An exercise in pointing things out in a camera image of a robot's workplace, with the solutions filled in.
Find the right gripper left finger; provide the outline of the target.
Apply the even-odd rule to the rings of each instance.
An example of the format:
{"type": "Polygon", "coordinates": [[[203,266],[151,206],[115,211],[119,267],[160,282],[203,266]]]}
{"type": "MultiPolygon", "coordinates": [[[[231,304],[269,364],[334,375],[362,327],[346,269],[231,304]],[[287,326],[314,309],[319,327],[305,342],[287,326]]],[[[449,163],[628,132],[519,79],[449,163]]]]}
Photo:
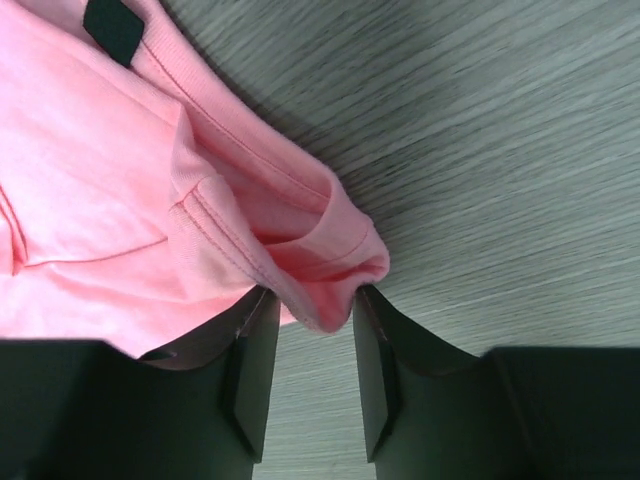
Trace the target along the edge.
{"type": "Polygon", "coordinates": [[[251,289],[133,358],[97,340],[1,344],[5,479],[248,479],[261,461],[280,303],[251,289]]]}

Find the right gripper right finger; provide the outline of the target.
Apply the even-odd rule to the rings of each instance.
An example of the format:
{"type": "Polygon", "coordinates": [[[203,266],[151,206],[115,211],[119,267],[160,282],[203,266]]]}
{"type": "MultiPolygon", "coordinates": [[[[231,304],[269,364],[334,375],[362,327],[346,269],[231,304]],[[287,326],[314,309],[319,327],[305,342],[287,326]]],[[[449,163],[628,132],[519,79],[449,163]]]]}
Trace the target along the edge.
{"type": "Polygon", "coordinates": [[[366,455],[380,479],[635,479],[639,352],[497,347],[471,355],[358,290],[366,455]]]}

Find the pink t-shirt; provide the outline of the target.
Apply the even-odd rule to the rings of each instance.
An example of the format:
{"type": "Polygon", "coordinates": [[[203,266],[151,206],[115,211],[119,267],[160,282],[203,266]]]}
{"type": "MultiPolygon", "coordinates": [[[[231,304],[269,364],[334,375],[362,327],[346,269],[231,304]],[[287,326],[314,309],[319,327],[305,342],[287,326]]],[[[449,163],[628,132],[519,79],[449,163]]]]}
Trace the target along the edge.
{"type": "Polygon", "coordinates": [[[1,5],[1,334],[139,356],[255,286],[333,333],[388,250],[157,1],[1,5]]]}

